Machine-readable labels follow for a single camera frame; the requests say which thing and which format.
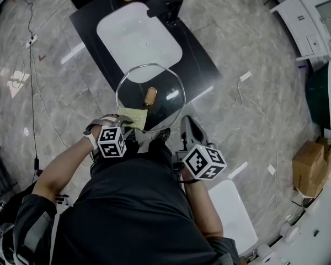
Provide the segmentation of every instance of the white cabinet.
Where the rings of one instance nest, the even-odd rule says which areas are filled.
[[[278,12],[301,53],[299,60],[331,56],[331,37],[309,0],[286,0],[271,10]]]

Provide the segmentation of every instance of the power plug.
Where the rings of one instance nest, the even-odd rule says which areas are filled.
[[[26,49],[30,48],[30,46],[32,46],[37,41],[37,39],[38,39],[38,37],[36,34],[33,36],[33,39],[31,37],[29,37],[27,39]]]
[[[270,164],[267,167],[267,170],[271,173],[271,175],[274,175],[276,173],[276,169],[275,169],[274,165],[272,165],[272,164]]]
[[[243,75],[239,78],[239,80],[240,80],[241,82],[243,82],[243,81],[245,81],[247,78],[249,78],[249,77],[251,77],[251,76],[252,76],[252,73],[249,71],[249,72],[243,74]]]

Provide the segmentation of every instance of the yellow sponge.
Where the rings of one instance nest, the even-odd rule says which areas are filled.
[[[145,128],[148,110],[139,110],[119,107],[118,114],[128,116],[133,123],[129,126],[133,129],[143,130]]]

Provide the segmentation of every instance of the marble floor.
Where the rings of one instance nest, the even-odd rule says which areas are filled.
[[[44,168],[81,137],[91,119],[116,112],[116,104],[113,90],[68,18],[76,10],[71,1],[30,1],[34,3],[30,28],[38,35],[31,49],[36,68],[32,72],[34,125],[40,167]],[[264,1],[184,0],[180,12],[223,76],[213,90],[189,103],[183,114],[192,115],[206,127],[227,160],[228,168],[208,184],[209,188],[248,162],[233,181],[259,237],[258,244],[276,239],[285,217],[300,212],[290,202],[296,199],[300,203],[292,190],[291,160],[305,140],[318,135],[305,100],[306,71],[297,68],[290,39]],[[2,7],[1,155],[21,189],[32,181],[35,157],[28,50],[22,49],[25,69],[18,59],[29,36],[29,18],[24,0],[8,0]],[[236,108],[238,77],[247,71],[253,76],[241,84],[241,91],[257,103],[273,129],[247,98],[243,98],[241,109]],[[173,152],[181,147],[179,135],[178,121],[168,142]],[[271,163],[276,166],[275,135],[281,182],[277,185],[267,170]],[[86,158],[65,190],[74,199],[90,179],[90,163]]]

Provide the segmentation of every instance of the hand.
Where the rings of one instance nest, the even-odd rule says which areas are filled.
[[[106,116],[108,116],[108,117],[112,117],[112,118],[117,118],[119,115],[116,115],[116,114],[108,114],[108,115],[106,115]],[[92,133],[93,137],[95,138],[95,140],[98,140],[101,129],[102,129],[102,126],[100,126],[100,125],[94,125],[94,126],[92,127],[92,129],[91,129],[91,133]]]
[[[184,181],[190,181],[194,179],[193,175],[190,173],[189,169],[184,167],[181,171],[181,176],[183,177]]]

